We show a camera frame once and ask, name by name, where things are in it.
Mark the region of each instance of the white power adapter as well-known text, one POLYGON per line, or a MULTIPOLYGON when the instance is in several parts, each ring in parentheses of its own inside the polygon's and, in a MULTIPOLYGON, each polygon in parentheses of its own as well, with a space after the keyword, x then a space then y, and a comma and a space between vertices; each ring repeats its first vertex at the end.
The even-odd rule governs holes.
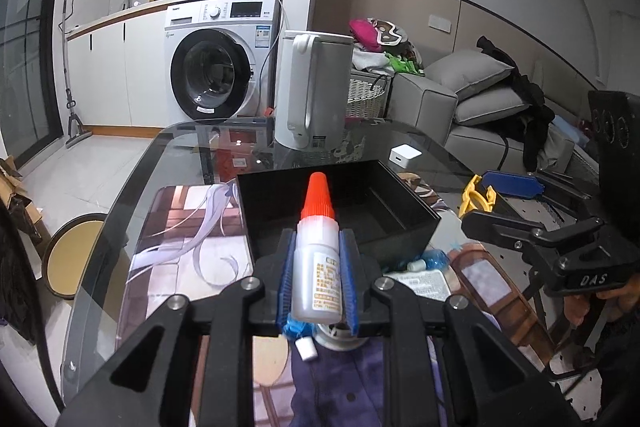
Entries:
POLYGON ((391 149, 389 159, 396 165, 401 166, 403 169, 407 169, 411 161, 421 154, 422 153, 417 149, 414 149, 410 145, 404 144, 391 149))

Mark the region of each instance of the kettle lid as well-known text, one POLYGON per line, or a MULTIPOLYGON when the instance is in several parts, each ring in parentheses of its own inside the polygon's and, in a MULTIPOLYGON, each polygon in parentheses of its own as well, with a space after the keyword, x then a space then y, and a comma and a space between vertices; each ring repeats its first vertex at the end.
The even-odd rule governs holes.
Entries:
POLYGON ((322 42, 333 44, 353 44, 353 37, 350 35, 338 35, 336 33, 310 32, 306 30, 286 30, 284 39, 295 39, 298 35, 318 35, 322 42))

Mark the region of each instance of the pink cloth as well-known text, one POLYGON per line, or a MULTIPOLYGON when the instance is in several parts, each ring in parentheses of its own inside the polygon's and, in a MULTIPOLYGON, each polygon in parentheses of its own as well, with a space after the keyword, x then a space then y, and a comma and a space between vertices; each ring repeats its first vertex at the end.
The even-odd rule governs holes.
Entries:
POLYGON ((366 19, 349 21, 349 28, 356 40, 369 52, 381 53, 382 46, 378 44, 378 32, 366 19))

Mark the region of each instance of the white wicker basket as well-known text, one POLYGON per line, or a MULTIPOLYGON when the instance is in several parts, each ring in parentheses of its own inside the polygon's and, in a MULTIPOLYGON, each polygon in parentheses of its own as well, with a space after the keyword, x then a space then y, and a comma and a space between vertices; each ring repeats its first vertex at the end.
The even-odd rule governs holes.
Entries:
POLYGON ((347 116, 351 118, 378 118, 385 101, 385 86, 352 78, 349 83, 347 116))

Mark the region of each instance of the kettle handle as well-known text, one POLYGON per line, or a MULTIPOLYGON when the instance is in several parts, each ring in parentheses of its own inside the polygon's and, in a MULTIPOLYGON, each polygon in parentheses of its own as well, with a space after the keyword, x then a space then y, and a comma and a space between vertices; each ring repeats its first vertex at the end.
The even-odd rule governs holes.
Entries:
POLYGON ((296 36, 292 46, 287 128, 302 148, 309 143, 311 108, 316 90, 316 51, 318 35, 296 36))

